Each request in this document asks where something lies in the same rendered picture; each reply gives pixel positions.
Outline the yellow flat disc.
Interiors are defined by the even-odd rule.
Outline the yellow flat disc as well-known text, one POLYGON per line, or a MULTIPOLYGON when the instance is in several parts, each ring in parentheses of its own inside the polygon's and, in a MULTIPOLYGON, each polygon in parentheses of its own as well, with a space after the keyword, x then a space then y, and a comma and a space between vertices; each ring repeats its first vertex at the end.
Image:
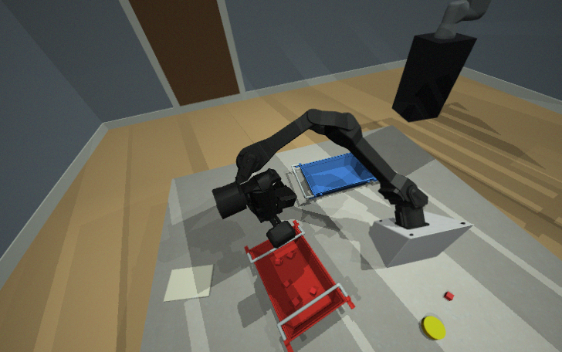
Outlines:
POLYGON ((439 340, 445 336, 445 327, 443 323, 433 316, 427 316, 424 318, 421 321, 421 327, 424 334, 432 340, 439 340))

